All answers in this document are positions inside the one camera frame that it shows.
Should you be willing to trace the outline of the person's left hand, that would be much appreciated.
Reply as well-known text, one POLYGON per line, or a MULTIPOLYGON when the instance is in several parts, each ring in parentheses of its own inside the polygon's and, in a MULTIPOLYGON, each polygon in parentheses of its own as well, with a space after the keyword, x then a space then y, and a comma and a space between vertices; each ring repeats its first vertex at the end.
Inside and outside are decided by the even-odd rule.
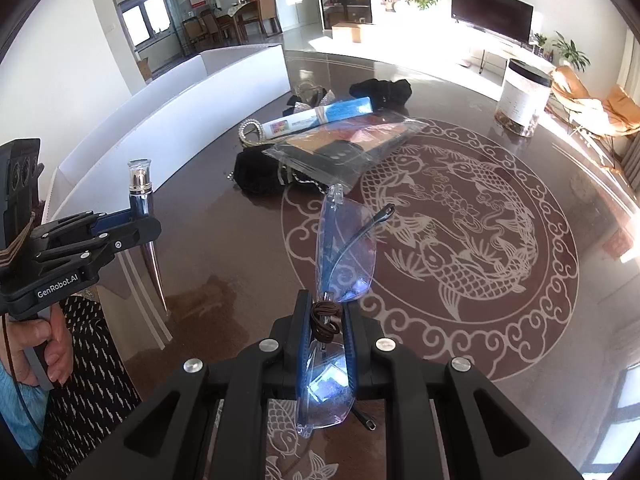
POLYGON ((26 359, 24 350, 44 345, 44 360, 47 363, 51 382, 63 385, 74 366, 72 336, 66 327, 59 304, 51 307, 50 318, 15 322, 1 320, 1 364, 6 372, 18 382, 38 386, 38 379, 26 359))

